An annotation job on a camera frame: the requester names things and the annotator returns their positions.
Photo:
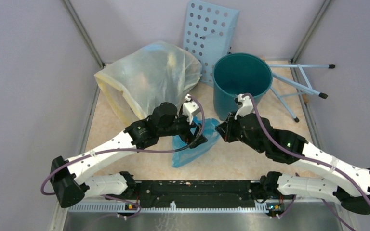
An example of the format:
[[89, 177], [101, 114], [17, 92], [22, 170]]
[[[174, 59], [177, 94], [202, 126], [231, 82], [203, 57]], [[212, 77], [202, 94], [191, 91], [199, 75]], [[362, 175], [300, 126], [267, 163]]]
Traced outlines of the blue plastic trash bag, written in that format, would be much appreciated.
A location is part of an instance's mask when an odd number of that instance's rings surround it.
[[171, 166], [174, 168], [180, 168], [208, 152], [220, 138], [219, 133], [215, 130], [215, 127], [219, 124], [220, 122], [215, 118], [206, 118], [202, 135], [207, 139], [207, 141], [195, 148], [173, 153]]

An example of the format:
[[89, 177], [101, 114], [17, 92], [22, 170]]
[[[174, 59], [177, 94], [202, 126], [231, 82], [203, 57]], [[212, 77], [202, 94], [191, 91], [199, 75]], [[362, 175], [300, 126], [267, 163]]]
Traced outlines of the teal plastic trash bin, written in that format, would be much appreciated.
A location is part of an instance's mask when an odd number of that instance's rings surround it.
[[261, 58], [232, 53], [220, 58], [213, 69], [213, 106], [220, 120], [238, 109], [235, 98], [249, 93], [259, 104], [272, 83], [272, 71]]

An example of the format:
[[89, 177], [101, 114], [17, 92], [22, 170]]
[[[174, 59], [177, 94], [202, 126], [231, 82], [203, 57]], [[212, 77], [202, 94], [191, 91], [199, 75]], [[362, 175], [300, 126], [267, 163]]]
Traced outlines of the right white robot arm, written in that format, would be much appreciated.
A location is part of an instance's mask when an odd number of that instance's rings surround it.
[[266, 136], [254, 113], [244, 117], [230, 113], [215, 129], [225, 142], [239, 141], [272, 161], [316, 175], [298, 177], [270, 171], [260, 178], [263, 194], [269, 198], [281, 195], [320, 198], [356, 214], [370, 214], [370, 204], [366, 201], [366, 198], [370, 200], [370, 168], [359, 168], [337, 159], [292, 131], [274, 129], [266, 118], [262, 122], [274, 142]]

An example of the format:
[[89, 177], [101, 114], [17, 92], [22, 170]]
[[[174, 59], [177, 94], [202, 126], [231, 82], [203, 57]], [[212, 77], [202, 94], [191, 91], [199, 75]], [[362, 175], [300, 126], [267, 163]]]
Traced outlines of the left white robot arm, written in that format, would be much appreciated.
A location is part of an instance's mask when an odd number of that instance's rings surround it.
[[204, 123], [193, 117], [203, 113], [197, 100], [188, 100], [180, 109], [168, 102], [157, 106], [145, 119], [135, 121], [109, 141], [68, 159], [58, 156], [51, 162], [49, 182], [62, 208], [72, 207], [85, 198], [105, 194], [133, 197], [135, 182], [131, 175], [121, 172], [95, 177], [106, 166], [132, 154], [151, 153], [161, 137], [178, 136], [185, 146], [176, 151], [195, 148], [207, 141], [202, 135]]

